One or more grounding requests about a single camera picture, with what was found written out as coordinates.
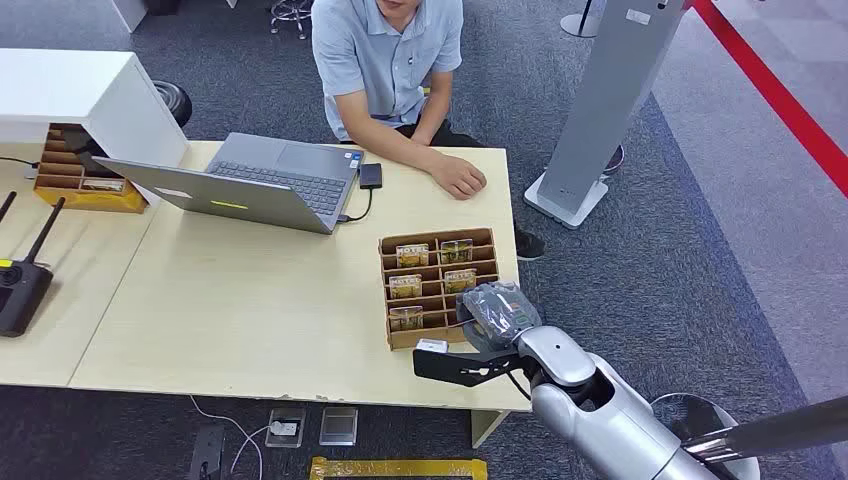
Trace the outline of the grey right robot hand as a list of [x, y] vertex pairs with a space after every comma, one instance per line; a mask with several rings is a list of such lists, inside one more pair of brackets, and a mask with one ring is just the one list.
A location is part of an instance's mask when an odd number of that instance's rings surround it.
[[489, 282], [456, 297], [457, 320], [479, 352], [509, 349], [525, 330], [542, 325], [534, 305], [512, 282]]

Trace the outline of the person's right hand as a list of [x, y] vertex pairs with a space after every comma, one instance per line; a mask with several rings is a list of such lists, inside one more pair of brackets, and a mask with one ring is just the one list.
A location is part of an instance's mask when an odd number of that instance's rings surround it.
[[485, 175], [464, 159], [438, 155], [428, 172], [446, 192], [458, 200], [468, 200], [487, 186]]

